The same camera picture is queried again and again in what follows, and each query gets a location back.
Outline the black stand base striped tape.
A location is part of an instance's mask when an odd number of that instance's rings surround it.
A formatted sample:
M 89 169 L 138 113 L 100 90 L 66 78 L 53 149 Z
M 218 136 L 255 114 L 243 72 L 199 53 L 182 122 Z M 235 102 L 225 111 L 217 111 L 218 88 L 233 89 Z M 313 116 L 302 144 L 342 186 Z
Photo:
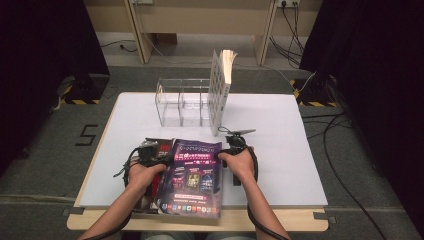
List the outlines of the black stand base striped tape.
M 66 82 L 61 102 L 73 105 L 99 104 L 109 80 L 107 75 L 90 76 L 85 82 L 69 80 Z
M 309 79 L 290 80 L 296 102 L 300 106 L 336 107 L 336 101 L 327 84 Z

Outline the white book with colourful pictures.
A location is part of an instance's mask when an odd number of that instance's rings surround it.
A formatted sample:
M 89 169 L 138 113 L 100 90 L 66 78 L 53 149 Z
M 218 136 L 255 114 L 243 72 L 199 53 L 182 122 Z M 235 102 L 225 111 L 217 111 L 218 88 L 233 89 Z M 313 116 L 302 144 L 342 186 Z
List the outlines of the white book with colourful pictures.
M 213 52 L 207 98 L 209 123 L 213 136 L 218 135 L 218 129 L 222 123 L 232 84 L 232 69 L 236 56 L 237 53 L 233 50 L 222 50 L 219 55 Z

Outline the light wooden table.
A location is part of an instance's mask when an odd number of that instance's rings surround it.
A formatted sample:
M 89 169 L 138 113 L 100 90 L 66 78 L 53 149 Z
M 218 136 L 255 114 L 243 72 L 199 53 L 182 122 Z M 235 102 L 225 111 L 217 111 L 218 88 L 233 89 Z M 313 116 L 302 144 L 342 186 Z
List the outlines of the light wooden table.
M 85 187 L 85 179 L 80 191 Z M 243 189 L 234 185 L 232 174 L 229 171 L 224 173 L 223 183 L 223 210 L 219 219 L 184 219 L 162 214 L 136 214 L 126 228 L 130 231 L 209 232 L 253 230 L 254 226 L 246 213 L 246 198 Z M 328 220 L 324 211 L 325 206 L 272 207 L 286 230 L 322 232 L 328 227 Z M 71 230 L 88 229 L 107 207 L 92 208 L 81 206 L 79 192 L 73 212 L 69 215 L 67 221 L 68 228 Z

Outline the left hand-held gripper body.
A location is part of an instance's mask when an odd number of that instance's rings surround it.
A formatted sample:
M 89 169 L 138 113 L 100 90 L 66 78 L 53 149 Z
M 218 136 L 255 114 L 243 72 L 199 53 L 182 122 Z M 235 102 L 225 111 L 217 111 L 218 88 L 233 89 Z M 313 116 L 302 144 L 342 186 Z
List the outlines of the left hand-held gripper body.
M 157 141 L 145 140 L 140 144 L 138 147 L 138 157 L 143 166 L 153 166 L 156 164 L 157 147 Z

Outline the person's right hand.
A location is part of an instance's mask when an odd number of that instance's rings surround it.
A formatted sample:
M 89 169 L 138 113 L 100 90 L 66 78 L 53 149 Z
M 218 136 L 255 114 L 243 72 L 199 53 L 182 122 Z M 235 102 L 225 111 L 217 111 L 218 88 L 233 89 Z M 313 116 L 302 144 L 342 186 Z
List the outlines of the person's right hand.
M 254 181 L 253 158 L 249 149 L 245 149 L 236 155 L 222 152 L 218 154 L 218 158 L 227 163 L 232 173 L 235 174 L 242 183 Z

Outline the purple cover magazine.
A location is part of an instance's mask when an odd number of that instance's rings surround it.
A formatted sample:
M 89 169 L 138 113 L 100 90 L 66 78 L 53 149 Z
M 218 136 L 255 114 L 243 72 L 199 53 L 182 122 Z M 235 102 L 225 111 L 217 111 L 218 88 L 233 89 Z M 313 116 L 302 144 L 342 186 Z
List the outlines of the purple cover magazine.
M 155 204 L 160 214 L 219 219 L 222 144 L 177 139 L 173 163 L 163 173 Z

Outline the black curtain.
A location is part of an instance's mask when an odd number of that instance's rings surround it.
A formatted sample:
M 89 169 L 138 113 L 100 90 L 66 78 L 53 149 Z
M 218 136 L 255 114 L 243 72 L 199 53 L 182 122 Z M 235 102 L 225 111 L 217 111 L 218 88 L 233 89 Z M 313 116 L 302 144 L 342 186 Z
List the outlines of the black curtain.
M 109 73 L 83 0 L 0 0 L 0 176 L 31 142 L 62 81 Z
M 336 78 L 424 240 L 424 0 L 322 0 L 301 67 Z

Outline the beige wooden desk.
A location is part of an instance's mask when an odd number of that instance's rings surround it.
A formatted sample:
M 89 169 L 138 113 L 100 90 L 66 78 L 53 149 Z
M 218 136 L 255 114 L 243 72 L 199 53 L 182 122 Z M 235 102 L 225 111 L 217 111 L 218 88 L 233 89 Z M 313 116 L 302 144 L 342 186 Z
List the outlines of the beige wooden desk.
M 152 5 L 132 0 L 83 0 L 97 32 L 133 35 L 139 61 L 151 59 L 153 35 L 245 35 L 253 40 L 256 62 L 265 63 L 269 38 L 310 35 L 323 0 L 300 0 L 295 8 L 280 10 L 277 0 L 154 0 Z

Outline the clear acrylic book rack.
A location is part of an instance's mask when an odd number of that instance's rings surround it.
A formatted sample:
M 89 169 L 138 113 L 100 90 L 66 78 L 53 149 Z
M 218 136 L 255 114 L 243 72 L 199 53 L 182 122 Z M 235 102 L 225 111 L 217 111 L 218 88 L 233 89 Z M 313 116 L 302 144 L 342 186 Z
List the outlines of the clear acrylic book rack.
M 208 127 L 208 79 L 160 79 L 155 105 L 163 127 Z

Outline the dark brown magazine red print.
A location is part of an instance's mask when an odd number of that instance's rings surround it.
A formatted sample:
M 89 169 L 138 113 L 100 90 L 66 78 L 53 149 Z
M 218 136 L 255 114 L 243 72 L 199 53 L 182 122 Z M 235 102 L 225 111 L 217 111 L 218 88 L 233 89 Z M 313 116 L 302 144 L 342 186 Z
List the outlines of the dark brown magazine red print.
M 158 153 L 157 153 L 156 159 L 158 157 L 171 154 L 172 145 L 173 145 L 172 139 L 146 138 L 145 140 L 157 141 L 158 142 L 158 147 L 157 147 Z M 136 150 L 135 159 L 140 162 L 139 157 L 138 157 L 138 148 Z M 157 174 L 154 177 L 152 183 L 147 187 L 147 190 L 146 190 L 143 198 L 140 200 L 140 206 L 137 207 L 138 212 L 144 213 L 144 214 L 156 214 L 157 213 L 158 207 L 154 203 L 154 200 L 155 200 L 156 194 L 158 192 L 159 183 L 161 181 L 161 178 L 162 178 L 162 174 L 161 173 Z

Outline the person's left hand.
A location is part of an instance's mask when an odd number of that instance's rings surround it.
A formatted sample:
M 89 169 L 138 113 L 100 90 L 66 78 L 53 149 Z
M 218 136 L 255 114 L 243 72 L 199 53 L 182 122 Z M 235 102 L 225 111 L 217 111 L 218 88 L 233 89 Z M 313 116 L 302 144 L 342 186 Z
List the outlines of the person's left hand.
M 166 169 L 164 164 L 145 167 L 139 163 L 133 163 L 129 171 L 128 188 L 137 191 L 145 191 L 152 183 L 154 177 Z

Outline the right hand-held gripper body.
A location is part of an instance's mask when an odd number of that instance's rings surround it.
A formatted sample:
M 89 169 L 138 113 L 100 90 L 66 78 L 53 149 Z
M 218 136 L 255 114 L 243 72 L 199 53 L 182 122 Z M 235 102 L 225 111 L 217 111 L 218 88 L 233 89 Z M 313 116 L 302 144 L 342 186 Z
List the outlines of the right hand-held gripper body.
M 246 147 L 246 141 L 243 138 L 245 134 L 253 133 L 255 132 L 255 129 L 248 129 L 248 130 L 237 130 L 237 131 L 227 131 L 226 140 L 229 144 L 230 148 L 228 149 L 229 154 L 239 154 L 242 152 Z

